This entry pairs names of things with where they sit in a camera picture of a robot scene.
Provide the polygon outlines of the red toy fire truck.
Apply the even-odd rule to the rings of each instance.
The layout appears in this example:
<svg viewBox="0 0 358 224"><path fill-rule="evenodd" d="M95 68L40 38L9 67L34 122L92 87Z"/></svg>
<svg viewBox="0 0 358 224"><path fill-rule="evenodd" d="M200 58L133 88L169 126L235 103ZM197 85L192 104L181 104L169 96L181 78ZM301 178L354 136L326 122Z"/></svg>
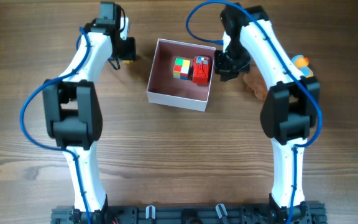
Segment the red toy fire truck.
<svg viewBox="0 0 358 224"><path fill-rule="evenodd" d="M210 59L207 56L196 56L193 60L192 82L206 85L209 82Z"/></svg>

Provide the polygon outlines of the multicoloured puzzle cube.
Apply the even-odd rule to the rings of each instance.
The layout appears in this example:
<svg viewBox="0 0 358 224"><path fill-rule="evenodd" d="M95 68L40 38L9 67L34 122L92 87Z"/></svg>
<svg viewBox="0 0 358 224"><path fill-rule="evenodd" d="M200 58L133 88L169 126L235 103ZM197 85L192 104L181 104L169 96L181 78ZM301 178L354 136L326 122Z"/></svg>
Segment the multicoloured puzzle cube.
<svg viewBox="0 0 358 224"><path fill-rule="evenodd" d="M173 77L187 80L190 76L191 60L177 57L173 64Z"/></svg>

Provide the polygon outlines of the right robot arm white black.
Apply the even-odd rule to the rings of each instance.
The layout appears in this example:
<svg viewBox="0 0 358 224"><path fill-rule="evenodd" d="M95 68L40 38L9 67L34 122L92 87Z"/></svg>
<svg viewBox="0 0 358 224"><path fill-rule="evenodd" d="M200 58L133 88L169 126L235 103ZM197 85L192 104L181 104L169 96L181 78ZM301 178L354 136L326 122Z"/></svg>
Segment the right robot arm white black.
<svg viewBox="0 0 358 224"><path fill-rule="evenodd" d="M273 148L270 222L306 222L310 215L302 190L303 153L322 128L319 82L290 60L262 6L224 5L223 49L215 56L215 72L228 81L248 72L255 62L267 87L260 123Z"/></svg>

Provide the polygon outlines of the yellow round toy wheel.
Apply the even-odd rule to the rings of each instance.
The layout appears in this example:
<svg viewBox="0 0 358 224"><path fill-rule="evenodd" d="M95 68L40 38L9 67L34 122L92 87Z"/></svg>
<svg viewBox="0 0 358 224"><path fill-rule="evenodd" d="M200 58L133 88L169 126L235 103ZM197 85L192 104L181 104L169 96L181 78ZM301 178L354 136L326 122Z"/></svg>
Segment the yellow round toy wheel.
<svg viewBox="0 0 358 224"><path fill-rule="evenodd" d="M123 63L126 63L126 64L130 64L132 63L133 61L132 60L122 60Z"/></svg>

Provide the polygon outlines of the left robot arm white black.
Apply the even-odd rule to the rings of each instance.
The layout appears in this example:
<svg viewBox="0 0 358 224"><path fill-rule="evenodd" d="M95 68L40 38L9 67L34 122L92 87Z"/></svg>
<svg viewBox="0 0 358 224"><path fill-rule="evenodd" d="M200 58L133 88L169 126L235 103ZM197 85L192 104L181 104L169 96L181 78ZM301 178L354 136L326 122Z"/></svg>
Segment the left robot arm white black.
<svg viewBox="0 0 358 224"><path fill-rule="evenodd" d="M75 202L63 217L53 210L52 223L115 223L103 189L96 147L103 117L95 85L106 62L119 70L122 60L135 60L135 39L128 37L129 19L115 2L102 2L99 16L87 23L76 54L56 83L42 91L48 135L65 156Z"/></svg>

